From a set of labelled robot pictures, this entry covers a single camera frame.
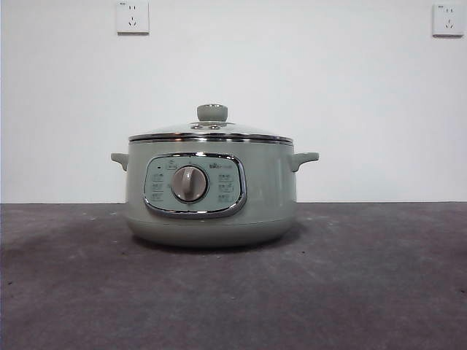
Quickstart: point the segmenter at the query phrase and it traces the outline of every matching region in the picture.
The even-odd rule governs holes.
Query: wall outlet
[[[117,3],[117,33],[149,34],[148,1],[119,1]]]
[[[466,7],[464,5],[433,5],[433,36],[462,36],[465,27]]]

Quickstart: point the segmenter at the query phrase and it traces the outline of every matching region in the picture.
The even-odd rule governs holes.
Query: white wall
[[[196,117],[276,131],[321,160],[300,201],[466,201],[467,41],[426,0],[3,0],[3,203],[120,202],[127,137]]]

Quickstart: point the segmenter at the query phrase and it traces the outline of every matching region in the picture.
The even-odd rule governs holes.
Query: dark gray countertop
[[[467,203],[301,204],[282,239],[132,238],[120,204],[1,206],[2,349],[467,349]]]

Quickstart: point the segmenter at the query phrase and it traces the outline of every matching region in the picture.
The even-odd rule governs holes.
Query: control dial
[[[184,166],[175,171],[171,183],[172,192],[184,202],[194,202],[206,192],[207,178],[194,166]]]

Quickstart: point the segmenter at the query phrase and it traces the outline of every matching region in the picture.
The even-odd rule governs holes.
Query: electric hot pot
[[[126,220],[159,244],[255,244],[290,229],[295,172],[318,160],[293,152],[293,140],[227,122],[227,107],[198,107],[198,121],[129,138],[112,153],[127,171]]]

